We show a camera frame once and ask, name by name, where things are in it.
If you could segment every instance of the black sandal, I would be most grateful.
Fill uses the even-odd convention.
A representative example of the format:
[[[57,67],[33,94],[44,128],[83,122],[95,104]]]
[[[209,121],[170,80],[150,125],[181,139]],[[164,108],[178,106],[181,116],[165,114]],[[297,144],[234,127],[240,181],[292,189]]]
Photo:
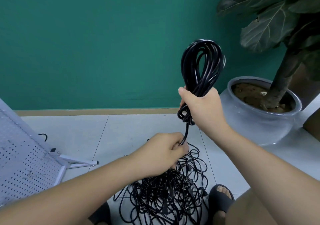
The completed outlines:
[[[97,225],[100,222],[105,222],[111,225],[110,208],[107,202],[103,203],[89,218],[90,222]]]
[[[231,195],[231,199],[224,193],[217,191],[217,187],[225,187]],[[217,211],[228,211],[229,207],[234,203],[235,199],[231,191],[224,185],[215,185],[209,194],[209,211],[208,211],[208,222],[207,224],[212,224],[212,219]]]

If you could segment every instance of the gray ceramic pot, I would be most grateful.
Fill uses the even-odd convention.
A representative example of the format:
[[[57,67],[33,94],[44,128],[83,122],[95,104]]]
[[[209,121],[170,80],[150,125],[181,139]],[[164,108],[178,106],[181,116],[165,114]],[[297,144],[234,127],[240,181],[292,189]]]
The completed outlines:
[[[259,77],[236,77],[228,83],[227,89],[221,94],[223,112],[228,124],[239,134],[245,136],[258,145],[275,144],[288,134],[294,124],[296,114],[302,108],[300,99],[290,90],[292,111],[286,113],[272,113],[252,107],[232,92],[231,87],[237,83],[252,83],[269,89],[272,81]]]

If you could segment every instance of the person's left arm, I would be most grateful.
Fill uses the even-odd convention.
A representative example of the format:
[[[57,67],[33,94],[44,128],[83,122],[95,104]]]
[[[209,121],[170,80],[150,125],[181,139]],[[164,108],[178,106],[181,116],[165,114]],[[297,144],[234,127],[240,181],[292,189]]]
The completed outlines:
[[[1,210],[0,224],[78,224],[126,185],[168,170],[189,150],[177,146],[182,138],[180,132],[156,134],[128,156]]]

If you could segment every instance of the soil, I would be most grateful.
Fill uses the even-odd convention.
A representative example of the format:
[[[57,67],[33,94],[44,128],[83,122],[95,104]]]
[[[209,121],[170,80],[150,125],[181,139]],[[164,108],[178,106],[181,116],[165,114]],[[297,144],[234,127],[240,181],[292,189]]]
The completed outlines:
[[[268,92],[268,89],[250,83],[239,83],[232,86],[232,91],[241,101],[262,110],[260,102]],[[291,110],[292,108],[289,104],[280,103],[276,108],[268,109],[268,112],[284,113]]]

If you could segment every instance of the forearm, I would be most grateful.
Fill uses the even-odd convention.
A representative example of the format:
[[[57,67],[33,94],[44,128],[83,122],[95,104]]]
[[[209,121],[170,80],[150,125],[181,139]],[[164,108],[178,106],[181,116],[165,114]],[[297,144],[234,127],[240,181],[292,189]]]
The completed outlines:
[[[214,136],[278,224],[320,224],[318,180],[231,128]]]
[[[0,211],[0,224],[78,224],[140,175],[130,156],[117,159],[12,204]]]

